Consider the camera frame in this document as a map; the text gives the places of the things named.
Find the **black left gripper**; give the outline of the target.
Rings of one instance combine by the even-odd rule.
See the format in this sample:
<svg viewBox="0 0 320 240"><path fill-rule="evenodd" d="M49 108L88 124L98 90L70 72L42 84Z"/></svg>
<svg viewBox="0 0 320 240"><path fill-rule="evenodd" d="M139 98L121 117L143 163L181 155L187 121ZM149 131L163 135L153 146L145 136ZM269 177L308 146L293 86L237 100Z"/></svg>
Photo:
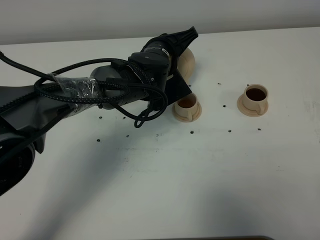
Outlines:
<svg viewBox="0 0 320 240"><path fill-rule="evenodd" d="M178 59L198 37L195 27L176 33L163 33L150 39L140 52L132 53L129 62L137 65L153 85L161 90L177 69Z"/></svg>

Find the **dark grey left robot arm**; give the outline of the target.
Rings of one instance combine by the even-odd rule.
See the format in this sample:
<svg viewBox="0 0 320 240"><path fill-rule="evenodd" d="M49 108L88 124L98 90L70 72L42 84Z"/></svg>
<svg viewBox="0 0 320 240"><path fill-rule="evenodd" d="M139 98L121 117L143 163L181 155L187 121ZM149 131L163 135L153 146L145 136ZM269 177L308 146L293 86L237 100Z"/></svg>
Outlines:
<svg viewBox="0 0 320 240"><path fill-rule="evenodd" d="M0 192L6 193L31 169L45 148L47 132L62 119L98 106L116 109L139 128L192 91L178 65L198 37L194 27L150 39L128 59L98 58L43 73L0 59L37 76L29 86L0 89Z"/></svg>

